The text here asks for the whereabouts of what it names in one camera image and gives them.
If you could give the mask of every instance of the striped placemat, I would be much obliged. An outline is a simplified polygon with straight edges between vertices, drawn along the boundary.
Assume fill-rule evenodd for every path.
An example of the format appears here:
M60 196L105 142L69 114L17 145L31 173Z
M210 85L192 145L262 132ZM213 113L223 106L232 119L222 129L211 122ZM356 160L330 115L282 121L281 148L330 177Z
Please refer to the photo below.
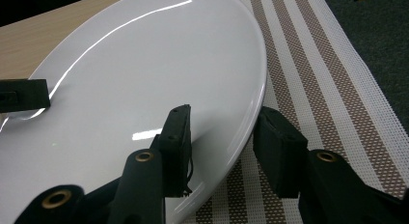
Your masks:
M348 160L364 182L398 198L409 184L409 138L324 0L241 0L263 33L264 105L308 139ZM185 223L301 223L297 200L278 199L252 141L214 195Z

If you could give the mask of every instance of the metal grommet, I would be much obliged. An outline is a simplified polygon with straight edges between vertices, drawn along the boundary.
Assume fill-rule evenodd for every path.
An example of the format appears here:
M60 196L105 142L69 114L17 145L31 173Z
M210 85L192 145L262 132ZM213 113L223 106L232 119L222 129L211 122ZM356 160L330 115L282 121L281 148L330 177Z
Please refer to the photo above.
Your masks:
M55 191L42 200L42 207L45 209L54 209L62 206L71 198L71 191L62 189Z
M153 159L153 154L150 152L140 153L135 156L135 159L139 162L146 162Z
M337 161L337 157L334 156L333 154L330 154L330 153L320 152L320 153L317 153L316 156L317 156L319 159L324 160L324 161L327 161L327 162L335 162L335 161Z

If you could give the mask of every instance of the oval plate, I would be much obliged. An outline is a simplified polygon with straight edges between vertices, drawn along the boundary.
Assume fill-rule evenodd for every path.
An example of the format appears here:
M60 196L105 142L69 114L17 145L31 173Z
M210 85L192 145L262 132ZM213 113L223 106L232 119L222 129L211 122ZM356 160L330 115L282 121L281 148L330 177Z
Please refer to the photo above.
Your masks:
M88 193L119 177L169 111L190 104L194 191L166 199L167 222L178 223L211 196L250 137L265 49L238 0L122 0L71 33L31 78L47 80L51 107L3 125L0 222L50 187Z

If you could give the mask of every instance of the brown stripe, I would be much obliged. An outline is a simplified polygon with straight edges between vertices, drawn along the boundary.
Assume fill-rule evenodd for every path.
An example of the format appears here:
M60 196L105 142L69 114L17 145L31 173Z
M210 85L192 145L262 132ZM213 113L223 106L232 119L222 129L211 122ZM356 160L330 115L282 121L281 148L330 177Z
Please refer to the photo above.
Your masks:
M196 212L196 223L211 224L213 223L213 203L212 199L208 199L204 205Z
M229 219L231 223L248 223L241 159L237 160L227 178Z
M304 90L310 102L322 144L325 149L338 153L347 160L334 120L328 109L324 95L322 95L321 89L319 88L318 81L316 80L313 69L307 59L291 18L289 17L288 11L286 10L286 5L283 0L272 0L272 2L282 25L295 67L298 70L298 74L301 77Z
M261 186L262 201L266 223L286 223L286 214L284 213L283 203L276 194L273 193L267 177L259 166L259 184Z
M286 118L299 128L299 123L294 109L294 104L289 93L283 69L277 55L276 47L271 36L270 28L265 17L264 8L261 0L251 0L253 12L259 23L262 35L264 37L267 68L270 72L274 93L277 97L279 109ZM285 223L286 216L284 213L282 201L272 192L266 176L259 168L259 182L261 186L262 202L264 206L265 219L267 223Z
M347 71L328 41L328 37L319 24L308 0L295 1L302 16L306 20L325 65L334 78L335 84L341 94L342 101L358 132L361 143L367 152L369 161L371 162L376 175L386 192L401 198L405 190L405 183L392 162L392 159L387 152L368 111L362 103L358 92L355 90Z

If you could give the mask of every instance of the table surface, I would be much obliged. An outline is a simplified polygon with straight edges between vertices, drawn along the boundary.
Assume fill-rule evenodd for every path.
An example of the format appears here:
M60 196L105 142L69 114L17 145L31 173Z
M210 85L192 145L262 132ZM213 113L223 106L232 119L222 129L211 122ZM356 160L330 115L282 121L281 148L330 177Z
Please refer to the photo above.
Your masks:
M0 27L0 79L28 78L66 36L120 0L81 0Z

